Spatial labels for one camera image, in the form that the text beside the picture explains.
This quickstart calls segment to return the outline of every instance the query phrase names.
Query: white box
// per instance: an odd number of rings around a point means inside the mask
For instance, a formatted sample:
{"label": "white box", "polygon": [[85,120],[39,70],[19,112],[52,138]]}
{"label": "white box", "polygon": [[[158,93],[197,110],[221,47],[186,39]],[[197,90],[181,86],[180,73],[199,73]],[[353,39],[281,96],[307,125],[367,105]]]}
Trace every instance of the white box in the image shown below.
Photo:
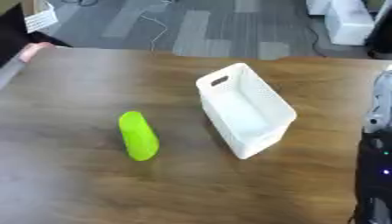
{"label": "white box", "polygon": [[330,7],[331,0],[306,0],[309,15],[324,16]]}
{"label": "white box", "polygon": [[346,46],[363,46],[375,28],[361,0],[332,0],[325,25],[331,42]]}
{"label": "white box", "polygon": [[249,66],[239,63],[197,80],[201,104],[240,159],[278,142],[295,110]]}
{"label": "white box", "polygon": [[28,33],[44,29],[59,22],[54,7],[50,3],[46,1],[39,1],[38,3],[35,6],[37,11],[34,11],[36,14],[24,18]]}

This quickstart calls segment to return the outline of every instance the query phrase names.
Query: floor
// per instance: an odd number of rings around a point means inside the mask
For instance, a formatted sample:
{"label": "floor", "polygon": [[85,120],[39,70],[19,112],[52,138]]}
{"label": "floor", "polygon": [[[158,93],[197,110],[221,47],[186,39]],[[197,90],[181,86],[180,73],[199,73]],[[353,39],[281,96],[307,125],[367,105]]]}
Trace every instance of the floor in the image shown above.
{"label": "floor", "polygon": [[305,0],[99,1],[80,7],[50,0],[60,22],[45,32],[78,47],[153,49],[183,56],[367,57],[362,47],[332,45],[323,18],[307,16]]}

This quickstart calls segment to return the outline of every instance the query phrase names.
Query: green cup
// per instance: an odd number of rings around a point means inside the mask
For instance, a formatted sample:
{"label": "green cup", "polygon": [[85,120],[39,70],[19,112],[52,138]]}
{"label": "green cup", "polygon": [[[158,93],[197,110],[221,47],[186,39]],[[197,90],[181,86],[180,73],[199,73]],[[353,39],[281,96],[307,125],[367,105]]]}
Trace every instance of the green cup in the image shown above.
{"label": "green cup", "polygon": [[158,138],[144,119],[142,113],[130,111],[118,120],[122,139],[130,157],[136,161],[144,161],[157,154]]}

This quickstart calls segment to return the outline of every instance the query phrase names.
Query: white basket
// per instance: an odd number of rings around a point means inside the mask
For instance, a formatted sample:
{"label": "white basket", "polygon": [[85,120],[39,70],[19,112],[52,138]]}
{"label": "white basket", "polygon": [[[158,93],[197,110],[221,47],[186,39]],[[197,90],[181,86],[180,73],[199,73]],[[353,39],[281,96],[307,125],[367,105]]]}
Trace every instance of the white basket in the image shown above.
{"label": "white basket", "polygon": [[27,32],[35,32],[59,22],[54,7],[48,2],[45,4],[47,6],[45,10],[24,19],[27,26]]}
{"label": "white basket", "polygon": [[278,142],[296,111],[246,64],[234,64],[197,80],[207,116],[240,158]]}

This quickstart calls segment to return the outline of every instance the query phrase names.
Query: black object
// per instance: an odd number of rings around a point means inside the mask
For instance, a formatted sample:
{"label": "black object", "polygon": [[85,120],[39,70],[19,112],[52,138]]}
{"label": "black object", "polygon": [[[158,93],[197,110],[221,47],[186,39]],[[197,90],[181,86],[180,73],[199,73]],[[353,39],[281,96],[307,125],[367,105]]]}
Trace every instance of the black object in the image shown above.
{"label": "black object", "polygon": [[[392,131],[362,132],[355,172],[357,206],[353,217],[356,224],[384,224],[378,220],[387,216],[392,220]],[[386,206],[386,212],[377,212],[376,203]]]}
{"label": "black object", "polygon": [[0,67],[29,43],[49,42],[56,46],[69,44],[41,32],[27,33],[22,5],[18,4],[0,16]]}
{"label": "black object", "polygon": [[392,8],[388,10],[367,39],[367,54],[373,59],[392,58]]}
{"label": "black object", "polygon": [[30,43],[19,4],[0,17],[0,67]]}

